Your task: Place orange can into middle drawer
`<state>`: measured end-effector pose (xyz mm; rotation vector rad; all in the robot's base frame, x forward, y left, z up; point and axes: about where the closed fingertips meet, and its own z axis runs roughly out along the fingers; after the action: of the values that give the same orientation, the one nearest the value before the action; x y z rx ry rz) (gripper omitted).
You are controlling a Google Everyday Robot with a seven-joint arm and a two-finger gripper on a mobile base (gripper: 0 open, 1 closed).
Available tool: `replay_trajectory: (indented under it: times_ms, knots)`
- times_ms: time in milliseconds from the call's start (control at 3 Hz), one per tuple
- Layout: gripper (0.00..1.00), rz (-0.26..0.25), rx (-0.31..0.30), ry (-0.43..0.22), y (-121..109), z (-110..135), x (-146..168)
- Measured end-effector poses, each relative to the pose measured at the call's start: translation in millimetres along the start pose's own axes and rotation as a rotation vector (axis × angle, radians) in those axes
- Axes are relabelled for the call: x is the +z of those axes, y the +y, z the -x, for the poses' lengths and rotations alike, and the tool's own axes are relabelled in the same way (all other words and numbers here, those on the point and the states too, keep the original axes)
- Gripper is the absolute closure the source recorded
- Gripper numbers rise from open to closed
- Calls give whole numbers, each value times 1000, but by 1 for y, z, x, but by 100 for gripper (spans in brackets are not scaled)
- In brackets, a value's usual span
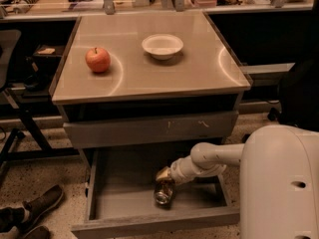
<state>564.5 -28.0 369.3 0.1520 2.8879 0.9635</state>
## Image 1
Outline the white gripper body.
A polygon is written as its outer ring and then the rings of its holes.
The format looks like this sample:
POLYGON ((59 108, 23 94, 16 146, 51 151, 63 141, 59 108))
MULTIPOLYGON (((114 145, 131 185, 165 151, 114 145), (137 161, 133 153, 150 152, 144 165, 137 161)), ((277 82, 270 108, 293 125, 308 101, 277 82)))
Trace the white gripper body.
POLYGON ((194 172, 191 158, 188 156, 174 161, 169 168, 169 175, 177 185, 193 181, 194 172))

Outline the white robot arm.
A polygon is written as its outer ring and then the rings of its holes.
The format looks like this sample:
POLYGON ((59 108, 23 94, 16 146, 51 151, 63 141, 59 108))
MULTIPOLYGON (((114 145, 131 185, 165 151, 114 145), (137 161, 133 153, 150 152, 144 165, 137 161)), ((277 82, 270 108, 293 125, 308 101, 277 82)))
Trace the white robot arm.
POLYGON ((241 239, 319 239, 319 133, 271 124, 245 143, 196 144, 158 172, 176 185, 240 166, 241 239))

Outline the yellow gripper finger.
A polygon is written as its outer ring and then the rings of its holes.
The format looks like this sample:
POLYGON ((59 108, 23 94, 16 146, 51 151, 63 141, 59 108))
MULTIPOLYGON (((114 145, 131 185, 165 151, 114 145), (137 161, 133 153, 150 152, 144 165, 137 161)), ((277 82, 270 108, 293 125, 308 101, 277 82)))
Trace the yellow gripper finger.
POLYGON ((156 175, 156 182, 172 181, 170 168, 168 166, 162 168, 156 175))

